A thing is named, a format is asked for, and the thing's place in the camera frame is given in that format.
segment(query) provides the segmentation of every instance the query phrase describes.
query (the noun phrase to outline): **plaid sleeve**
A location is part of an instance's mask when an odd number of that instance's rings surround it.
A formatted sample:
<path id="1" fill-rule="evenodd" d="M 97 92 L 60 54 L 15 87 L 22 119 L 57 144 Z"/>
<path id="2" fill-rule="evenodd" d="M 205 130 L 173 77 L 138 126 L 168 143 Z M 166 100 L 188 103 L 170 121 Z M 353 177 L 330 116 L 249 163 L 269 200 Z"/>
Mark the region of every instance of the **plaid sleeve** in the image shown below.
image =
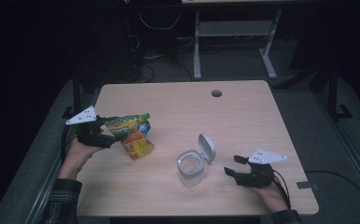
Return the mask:
<path id="1" fill-rule="evenodd" d="M 76 209 L 82 184 L 71 179 L 57 179 L 48 196 L 41 221 L 45 224 L 78 223 Z"/>
<path id="2" fill-rule="evenodd" d="M 301 224 L 302 220 L 296 210 L 284 210 L 272 215 L 275 224 Z"/>

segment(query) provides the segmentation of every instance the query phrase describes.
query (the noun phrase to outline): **plastic container lid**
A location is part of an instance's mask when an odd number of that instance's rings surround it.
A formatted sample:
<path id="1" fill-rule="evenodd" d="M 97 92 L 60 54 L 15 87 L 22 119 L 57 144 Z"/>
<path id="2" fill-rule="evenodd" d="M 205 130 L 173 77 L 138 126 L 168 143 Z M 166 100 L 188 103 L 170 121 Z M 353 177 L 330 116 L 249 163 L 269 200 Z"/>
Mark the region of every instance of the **plastic container lid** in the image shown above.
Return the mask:
<path id="1" fill-rule="evenodd" d="M 215 159 L 215 144 L 206 133 L 201 133 L 199 137 L 200 149 L 202 149 L 201 156 L 207 161 L 209 165 Z"/>

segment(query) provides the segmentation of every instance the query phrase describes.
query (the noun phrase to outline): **black cable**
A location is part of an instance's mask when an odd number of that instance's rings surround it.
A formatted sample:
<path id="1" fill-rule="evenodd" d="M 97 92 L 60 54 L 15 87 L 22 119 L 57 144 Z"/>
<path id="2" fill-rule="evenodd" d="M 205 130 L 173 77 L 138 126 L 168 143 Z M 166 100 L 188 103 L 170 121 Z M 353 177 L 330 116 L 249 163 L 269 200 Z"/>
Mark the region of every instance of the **black cable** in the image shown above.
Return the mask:
<path id="1" fill-rule="evenodd" d="M 176 61 L 173 61 L 173 60 L 158 61 L 158 59 L 154 59 L 154 60 L 152 60 L 152 61 L 149 61 L 148 63 L 176 63 L 177 65 L 179 65 L 179 66 L 181 66 L 182 68 L 184 68 L 184 70 L 186 70 L 186 72 L 188 73 L 189 80 L 190 80 L 191 82 L 194 81 L 194 79 L 193 79 L 191 73 L 188 71 L 188 69 L 187 69 L 184 65 L 180 64 L 179 62 L 176 62 Z"/>
<path id="2" fill-rule="evenodd" d="M 305 171 L 306 174 L 330 174 L 330 175 L 335 175 L 337 177 L 342 178 L 343 180 L 347 181 L 349 184 L 353 185 L 355 188 L 357 188 L 360 191 L 360 187 L 355 184 L 352 180 L 348 179 L 346 176 L 344 175 L 340 175 L 331 171 L 325 171 L 325 170 L 312 170 L 312 171 Z"/>
<path id="3" fill-rule="evenodd" d="M 190 37 L 189 39 L 191 39 L 191 41 L 189 41 L 188 43 L 186 43 L 185 45 L 181 46 L 180 48 L 178 47 L 177 52 L 185 52 L 186 49 L 190 49 L 190 48 L 194 48 L 195 45 L 195 41 L 193 37 Z"/>
<path id="4" fill-rule="evenodd" d="M 108 67 L 105 63 L 103 63 L 101 60 L 99 60 L 98 57 L 96 57 L 94 54 L 89 52 L 85 47 L 83 47 L 72 35 L 69 35 L 70 38 L 75 42 L 75 44 L 82 49 L 85 53 L 87 53 L 88 56 L 90 56 L 91 59 L 93 59 L 96 63 L 100 64 L 103 68 L 107 69 L 108 71 L 112 72 L 113 74 L 120 74 L 118 71 L 114 71 L 112 68 Z"/>
<path id="5" fill-rule="evenodd" d="M 146 68 L 148 68 L 148 69 L 151 70 L 151 77 L 150 77 L 150 78 L 145 77 L 144 74 L 142 74 L 142 76 L 141 76 L 141 79 L 143 79 L 144 83 L 149 83 L 149 82 L 151 82 L 151 81 L 153 80 L 153 78 L 154 78 L 154 75 L 155 75 L 154 69 L 153 69 L 152 67 L 148 66 L 147 64 L 143 64 L 143 63 L 140 64 L 140 66 L 144 66 L 144 67 L 146 67 Z"/>
<path id="6" fill-rule="evenodd" d="M 66 143 L 66 147 L 73 141 L 73 139 L 77 138 L 77 136 L 72 137 L 72 139 L 70 139 L 67 143 Z"/>
<path id="7" fill-rule="evenodd" d="M 284 196 L 284 200 L 285 200 L 285 203 L 287 203 L 288 208 L 291 209 L 290 193 L 288 192 L 287 184 L 285 183 L 284 178 L 282 177 L 281 174 L 279 174 L 279 172 L 277 172 L 275 170 L 273 170 L 273 172 L 276 173 L 277 175 L 279 175 L 279 177 L 283 180 L 283 183 L 284 183 L 284 186 L 285 186 L 285 191 L 284 191 L 284 188 L 282 187 L 282 185 L 280 184 L 280 182 L 277 182 L 274 179 L 272 181 L 273 181 L 273 183 L 275 183 L 276 187 L 279 189 L 279 191 Z"/>
<path id="8" fill-rule="evenodd" d="M 278 84 L 275 86 L 271 86 L 271 88 L 276 89 L 276 90 L 286 89 L 286 88 L 294 85 L 295 83 L 299 82 L 304 77 L 312 75 L 315 72 L 319 71 L 320 69 L 324 68 L 324 66 L 326 66 L 326 63 L 318 63 L 315 66 L 313 66 L 312 68 L 309 68 L 309 69 L 299 73 L 298 75 L 290 78 L 289 80 L 285 81 L 284 83 L 281 83 L 281 84 Z"/>
<path id="9" fill-rule="evenodd" d="M 267 175 L 266 173 L 264 172 L 261 172 L 259 170 L 255 170 L 255 172 L 258 172 L 259 174 L 262 174 L 264 175 L 266 178 L 268 178 L 270 181 L 272 181 L 276 187 L 279 189 L 279 191 L 282 193 L 282 197 L 284 199 L 284 202 L 285 204 L 287 204 L 287 207 L 289 209 L 291 209 L 291 202 L 290 202 L 290 193 L 288 192 L 288 187 L 287 187 L 287 184 L 285 183 L 285 180 L 284 178 L 282 177 L 281 174 L 279 174 L 279 172 L 273 170 L 274 173 L 278 174 L 279 177 L 283 180 L 284 182 L 284 186 L 285 186 L 285 191 L 284 191 L 284 188 L 282 187 L 281 183 L 276 181 L 275 178 L 272 178 L 271 176 Z"/>
<path id="10" fill-rule="evenodd" d="M 66 158 L 66 136 L 69 132 L 69 125 L 64 125 L 64 129 L 62 132 L 62 141 L 61 141 L 61 161 L 64 163 L 64 159 Z"/>

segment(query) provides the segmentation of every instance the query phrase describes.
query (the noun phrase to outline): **wooden table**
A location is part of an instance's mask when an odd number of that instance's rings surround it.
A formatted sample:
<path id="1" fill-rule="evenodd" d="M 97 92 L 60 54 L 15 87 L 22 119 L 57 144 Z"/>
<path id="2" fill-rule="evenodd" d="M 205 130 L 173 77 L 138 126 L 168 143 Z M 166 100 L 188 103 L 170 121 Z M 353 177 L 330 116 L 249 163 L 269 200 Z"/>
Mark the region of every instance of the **wooden table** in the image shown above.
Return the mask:
<path id="1" fill-rule="evenodd" d="M 221 97 L 211 92 L 220 90 Z M 259 216 L 269 211 L 250 190 L 236 185 L 224 166 L 249 173 L 233 155 L 251 156 L 257 149 L 284 154 L 273 163 L 289 188 L 300 214 L 315 214 L 318 204 L 297 152 L 265 81 L 216 81 L 106 85 L 96 103 L 101 117 L 149 113 L 155 144 L 150 155 L 133 161 L 120 143 L 93 155 L 78 176 L 83 183 L 79 216 L 181 217 Z M 177 156 L 197 149 L 198 136 L 207 133 L 217 153 L 205 163 L 200 184 L 185 187 L 178 176 Z"/>

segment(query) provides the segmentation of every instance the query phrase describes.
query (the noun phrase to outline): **cable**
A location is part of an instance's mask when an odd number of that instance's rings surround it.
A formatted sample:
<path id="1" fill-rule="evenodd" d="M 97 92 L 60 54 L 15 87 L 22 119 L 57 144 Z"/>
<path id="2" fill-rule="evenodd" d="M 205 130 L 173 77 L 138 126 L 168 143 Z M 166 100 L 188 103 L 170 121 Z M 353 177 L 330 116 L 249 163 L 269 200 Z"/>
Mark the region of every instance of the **cable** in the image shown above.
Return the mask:
<path id="1" fill-rule="evenodd" d="M 331 171 L 325 171 L 325 170 L 311 170 L 311 171 L 305 171 L 306 174 L 330 174 L 330 175 L 335 175 L 337 177 L 342 178 L 343 180 L 347 181 L 349 184 L 353 185 L 355 188 L 357 188 L 360 191 L 360 187 L 355 184 L 352 180 L 348 179 L 346 176 L 344 175 L 340 175 Z"/>
<path id="2" fill-rule="evenodd" d="M 143 59 L 145 59 L 145 60 L 156 60 L 156 59 L 163 58 L 163 57 L 164 57 L 163 54 L 158 54 L 158 55 L 154 55 L 154 56 L 143 57 Z"/>
<path id="3" fill-rule="evenodd" d="M 276 181 L 275 178 L 272 178 L 271 176 L 267 175 L 265 172 L 259 171 L 259 170 L 254 170 L 255 172 L 258 172 L 261 175 L 264 175 L 267 179 L 269 179 L 270 181 L 272 181 L 276 187 L 278 188 L 278 190 L 282 193 L 282 197 L 285 201 L 285 203 L 287 204 L 287 207 L 289 209 L 291 209 L 291 202 L 290 202 L 290 193 L 288 192 L 288 187 L 287 184 L 285 183 L 284 178 L 282 177 L 281 174 L 279 174 L 279 172 L 272 170 L 274 173 L 278 174 L 279 177 L 283 180 L 284 186 L 285 186 L 285 191 L 283 186 L 281 185 L 280 182 Z"/>
<path id="4" fill-rule="evenodd" d="M 62 132 L 62 141 L 61 141 L 61 161 L 64 163 L 64 159 L 66 158 L 66 136 L 69 132 L 69 125 L 64 125 L 64 129 Z"/>
<path id="5" fill-rule="evenodd" d="M 310 76 L 312 74 L 315 74 L 316 72 L 323 69 L 325 66 L 326 66 L 326 63 L 318 63 L 315 66 L 313 66 L 312 68 L 309 68 L 309 69 L 297 74 L 296 76 L 290 78 L 289 80 L 285 81 L 284 83 L 281 83 L 281 84 L 278 84 L 275 86 L 271 86 L 271 88 L 272 89 L 286 89 L 286 88 L 296 84 L 301 79 L 303 79 L 307 76 Z"/>
<path id="6" fill-rule="evenodd" d="M 192 78 L 191 73 L 189 73 L 188 69 L 187 69 L 184 65 L 180 64 L 179 62 L 175 62 L 175 61 L 168 61 L 168 62 L 170 62 L 170 63 L 176 63 L 176 64 L 179 65 L 180 67 L 184 68 L 184 69 L 186 70 L 186 72 L 188 73 L 189 80 L 190 80 L 190 81 L 194 81 L 194 79 Z"/>
<path id="7" fill-rule="evenodd" d="M 107 69 L 108 71 L 112 72 L 113 74 L 120 74 L 118 71 L 114 71 L 110 67 L 108 67 L 105 63 L 103 63 L 101 60 L 99 60 L 95 55 L 93 55 L 91 52 L 89 52 L 86 48 L 84 48 L 74 37 L 69 35 L 70 38 L 76 43 L 76 45 L 82 49 L 84 52 L 87 53 L 88 56 L 90 56 L 96 63 L 100 64 L 103 68 Z"/>
<path id="8" fill-rule="evenodd" d="M 72 138 L 66 143 L 66 146 L 68 146 L 75 138 L 77 138 L 77 136 L 72 137 Z"/>
<path id="9" fill-rule="evenodd" d="M 187 37 L 187 39 L 189 39 L 189 41 L 186 44 L 184 44 L 182 46 L 179 46 L 178 49 L 177 49 L 177 52 L 181 52 L 181 51 L 183 51 L 185 49 L 189 49 L 190 47 L 194 47 L 193 46 L 194 37 Z"/>
<path id="10" fill-rule="evenodd" d="M 177 19 L 176 21 L 174 22 L 174 24 L 170 27 L 164 27 L 164 28 L 159 28 L 159 27 L 153 27 L 153 26 L 150 26 L 148 25 L 147 23 L 145 23 L 145 21 L 143 20 L 142 18 L 142 14 L 139 12 L 139 18 L 140 18 L 140 21 L 148 28 L 151 28 L 151 29 L 154 29 L 154 30 L 170 30 L 172 28 L 174 28 L 174 26 L 177 24 L 177 22 L 179 21 L 180 19 L 180 15 L 181 15 L 181 11 L 179 12 L 179 15 L 177 16 Z"/>
<path id="11" fill-rule="evenodd" d="M 132 52 L 135 52 L 135 51 L 139 48 L 139 46 L 140 46 L 140 39 L 139 39 L 139 37 L 137 37 L 136 35 L 128 35 L 128 37 L 132 37 L 132 38 L 135 38 L 135 39 L 137 40 L 137 45 L 136 45 L 136 47 L 134 47 L 134 49 L 132 49 Z"/>
<path id="12" fill-rule="evenodd" d="M 146 64 L 141 64 L 140 66 L 144 66 L 146 68 L 149 68 L 151 70 L 151 77 L 150 78 L 146 78 L 144 74 L 142 74 L 141 78 L 143 78 L 144 83 L 149 83 L 153 80 L 155 72 L 154 69 Z"/>

